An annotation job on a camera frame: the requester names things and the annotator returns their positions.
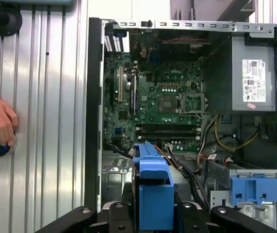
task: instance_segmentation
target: wire bundle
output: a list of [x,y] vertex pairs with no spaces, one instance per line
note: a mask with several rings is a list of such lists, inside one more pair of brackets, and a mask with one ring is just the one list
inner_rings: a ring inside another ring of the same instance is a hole
[[[203,188],[201,182],[196,177],[196,175],[187,166],[182,166],[181,163],[176,160],[175,156],[173,155],[172,150],[169,147],[167,148],[167,151],[169,152],[170,156],[166,155],[156,145],[154,145],[154,147],[164,156],[164,158],[166,158],[166,160],[169,162],[169,164],[171,166],[173,166],[175,169],[177,169],[182,174],[182,176],[188,180],[194,200],[197,203],[199,203],[199,205],[202,206],[205,209],[205,211],[209,211],[210,207],[209,207],[209,202],[207,199],[206,192],[204,191],[204,188]],[[196,186],[200,190],[203,200],[201,199]]]

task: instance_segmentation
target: blue drive bay holder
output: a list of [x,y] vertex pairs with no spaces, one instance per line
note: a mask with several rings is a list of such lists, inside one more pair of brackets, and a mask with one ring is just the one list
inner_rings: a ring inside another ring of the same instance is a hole
[[253,202],[258,206],[262,202],[277,201],[277,179],[267,178],[264,174],[252,177],[230,179],[230,200],[233,206],[239,202]]

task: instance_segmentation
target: white sticker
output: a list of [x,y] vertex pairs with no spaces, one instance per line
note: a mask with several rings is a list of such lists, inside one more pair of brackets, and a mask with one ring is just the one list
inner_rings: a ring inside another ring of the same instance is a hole
[[208,160],[214,160],[216,158],[217,154],[211,154],[210,156],[208,156]]
[[243,59],[243,102],[266,102],[265,62]]
[[130,156],[133,156],[133,155],[134,155],[134,149],[133,149],[133,148],[130,149],[128,155],[130,155]]

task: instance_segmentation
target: blue latch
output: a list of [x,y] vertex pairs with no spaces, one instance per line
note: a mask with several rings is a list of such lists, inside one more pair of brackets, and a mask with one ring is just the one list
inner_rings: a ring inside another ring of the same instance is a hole
[[139,230],[172,230],[174,183],[168,164],[149,142],[135,144],[135,151],[133,162],[139,163],[140,175]]
[[264,174],[253,177],[230,179],[231,204],[236,206],[239,202],[253,202],[259,206],[263,201],[277,201],[277,179],[266,178]]

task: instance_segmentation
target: yellow wire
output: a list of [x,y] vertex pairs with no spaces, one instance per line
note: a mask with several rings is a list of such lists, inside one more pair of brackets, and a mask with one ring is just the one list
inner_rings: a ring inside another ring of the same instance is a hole
[[174,166],[174,164],[171,162],[171,160],[167,157],[167,155],[157,146],[154,145],[155,149],[157,149],[170,163],[171,166],[173,166],[175,169],[178,169],[177,167]]
[[229,150],[229,151],[233,151],[233,152],[234,152],[234,151],[236,151],[236,150],[238,150],[238,149],[240,149],[240,148],[242,148],[242,147],[244,147],[244,146],[247,146],[249,143],[251,143],[251,142],[258,136],[258,132],[257,132],[252,138],[250,138],[247,142],[243,143],[242,145],[240,145],[240,146],[238,146],[238,147],[227,147],[226,145],[222,144],[222,143],[220,142],[220,140],[219,140],[218,132],[217,132],[218,120],[219,120],[219,115],[218,115],[218,117],[216,118],[216,121],[215,121],[215,124],[214,124],[214,133],[215,133],[215,137],[216,137],[217,143],[218,143],[221,147],[223,147],[223,148],[225,148],[225,149],[227,149],[227,150]]

